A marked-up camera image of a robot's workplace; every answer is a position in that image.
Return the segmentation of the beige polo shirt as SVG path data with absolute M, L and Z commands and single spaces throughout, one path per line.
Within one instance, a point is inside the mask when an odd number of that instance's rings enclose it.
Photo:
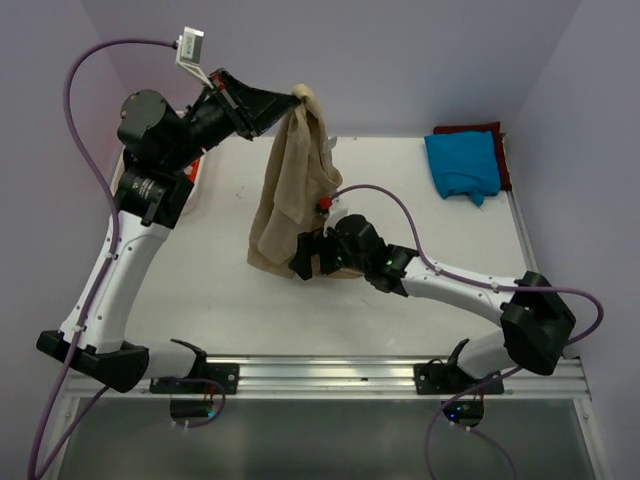
M 282 120 L 268 158 L 259 204 L 248 238 L 247 263 L 291 279 L 289 268 L 297 237 L 323 225 L 316 205 L 340 189 L 321 102 L 299 84 L 292 90 L 300 104 Z

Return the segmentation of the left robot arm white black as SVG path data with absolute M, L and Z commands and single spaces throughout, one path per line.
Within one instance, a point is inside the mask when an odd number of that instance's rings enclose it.
M 184 114 L 154 90 L 129 96 L 117 130 L 124 171 L 108 197 L 115 215 L 105 244 L 76 312 L 41 332 L 37 349 L 121 393 L 143 379 L 201 390 L 210 377 L 206 352 L 181 340 L 157 347 L 126 341 L 130 311 L 194 187 L 187 168 L 232 135 L 262 135 L 299 103 L 291 94 L 247 86 L 224 69 L 210 75 Z

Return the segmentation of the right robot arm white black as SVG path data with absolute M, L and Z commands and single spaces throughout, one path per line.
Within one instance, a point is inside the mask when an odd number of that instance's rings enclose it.
M 501 284 L 484 284 L 478 277 L 464 283 L 437 265 L 428 266 L 417 250 L 386 243 L 362 215 L 299 234 L 289 267 L 303 280 L 350 270 L 383 293 L 435 300 L 494 323 L 497 331 L 461 340 L 446 361 L 416 368 L 438 393 L 468 392 L 516 367 L 551 375 L 576 323 L 544 276 L 528 271 Z

